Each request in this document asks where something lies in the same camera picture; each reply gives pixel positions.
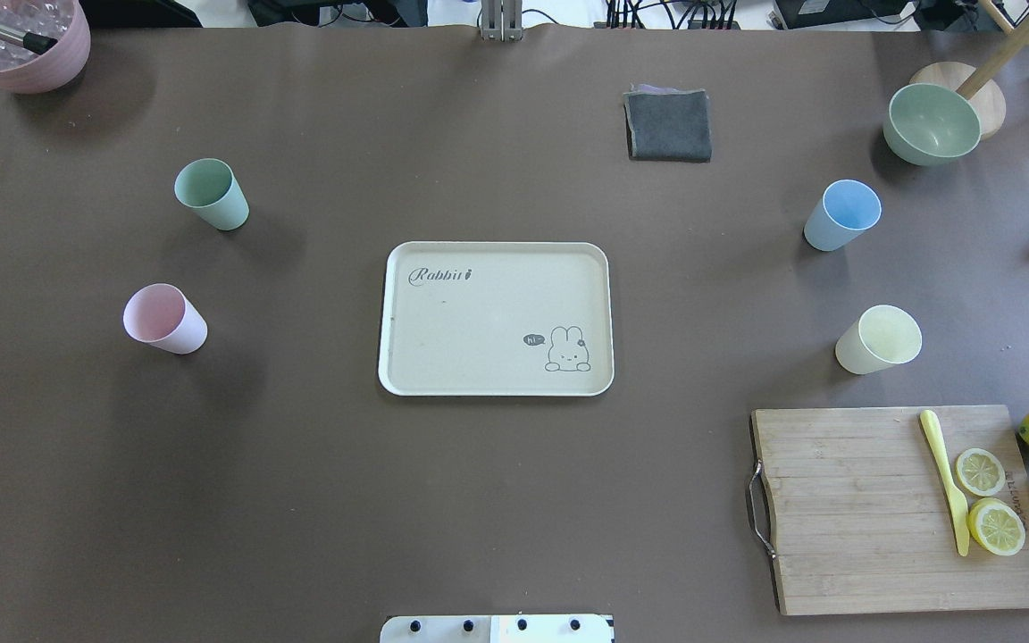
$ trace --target knife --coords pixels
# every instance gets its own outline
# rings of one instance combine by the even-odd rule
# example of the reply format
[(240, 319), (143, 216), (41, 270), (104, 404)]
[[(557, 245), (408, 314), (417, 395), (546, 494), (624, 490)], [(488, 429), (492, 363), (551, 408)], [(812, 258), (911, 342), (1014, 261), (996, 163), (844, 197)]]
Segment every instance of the knife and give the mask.
[(948, 509), (951, 509), (951, 526), (955, 528), (955, 548), (959, 549), (960, 557), (966, 557), (967, 546), (971, 544), (971, 531), (967, 530), (967, 497), (951, 478), (951, 466), (948, 464), (947, 446), (944, 444), (938, 416), (928, 408), (920, 413), (919, 423), (924, 426), (924, 435), (931, 448), (931, 456), (935, 459), (935, 468), (939, 470), (939, 479), (944, 480), (944, 494), (947, 494)]

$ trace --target cutting board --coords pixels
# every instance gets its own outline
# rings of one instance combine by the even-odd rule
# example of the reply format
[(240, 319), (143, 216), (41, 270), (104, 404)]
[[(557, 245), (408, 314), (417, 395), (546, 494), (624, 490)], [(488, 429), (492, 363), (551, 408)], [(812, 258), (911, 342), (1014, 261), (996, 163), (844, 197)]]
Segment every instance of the cutting board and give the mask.
[[(919, 426), (925, 407), (752, 413), (782, 614), (1029, 607), (1029, 481), (1005, 406), (934, 406), (948, 459), (979, 446), (1024, 521), (1024, 549), (956, 553), (951, 515)], [(975, 498), (968, 496), (968, 504)]]

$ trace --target folded gray cloth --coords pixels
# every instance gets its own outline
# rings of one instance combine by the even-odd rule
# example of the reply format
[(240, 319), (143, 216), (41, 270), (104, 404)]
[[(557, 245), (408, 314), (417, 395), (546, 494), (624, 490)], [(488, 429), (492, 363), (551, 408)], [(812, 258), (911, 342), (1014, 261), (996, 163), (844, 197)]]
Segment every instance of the folded gray cloth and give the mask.
[(712, 158), (706, 91), (682, 92), (643, 84), (625, 98), (630, 158), (694, 163)]

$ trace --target pink cup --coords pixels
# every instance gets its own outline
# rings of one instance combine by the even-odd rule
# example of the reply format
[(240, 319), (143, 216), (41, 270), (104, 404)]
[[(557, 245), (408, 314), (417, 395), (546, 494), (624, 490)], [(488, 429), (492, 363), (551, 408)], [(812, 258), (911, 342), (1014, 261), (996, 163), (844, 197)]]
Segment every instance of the pink cup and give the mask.
[[(0, 0), (17, 7), (24, 0)], [(90, 57), (90, 25), (85, 23), (78, 0), (73, 0), (74, 15), (58, 44), (32, 61), (0, 71), (0, 90), (15, 94), (40, 94), (68, 84), (81, 72)]]
[(205, 318), (169, 284), (145, 286), (134, 293), (126, 305), (122, 322), (135, 341), (177, 355), (200, 349), (209, 334)]

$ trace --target lemon slice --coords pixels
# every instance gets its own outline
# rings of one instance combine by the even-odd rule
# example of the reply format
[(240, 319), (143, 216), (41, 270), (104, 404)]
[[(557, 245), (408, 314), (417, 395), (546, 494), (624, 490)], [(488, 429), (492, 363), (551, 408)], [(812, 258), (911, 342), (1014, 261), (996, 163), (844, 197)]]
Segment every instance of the lemon slice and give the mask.
[(990, 452), (968, 449), (955, 460), (955, 476), (959, 484), (975, 496), (995, 496), (1007, 481), (1003, 464)]
[(978, 544), (997, 557), (1013, 557), (1022, 549), (1026, 529), (1019, 513), (1001, 500), (985, 498), (967, 512), (967, 528)]

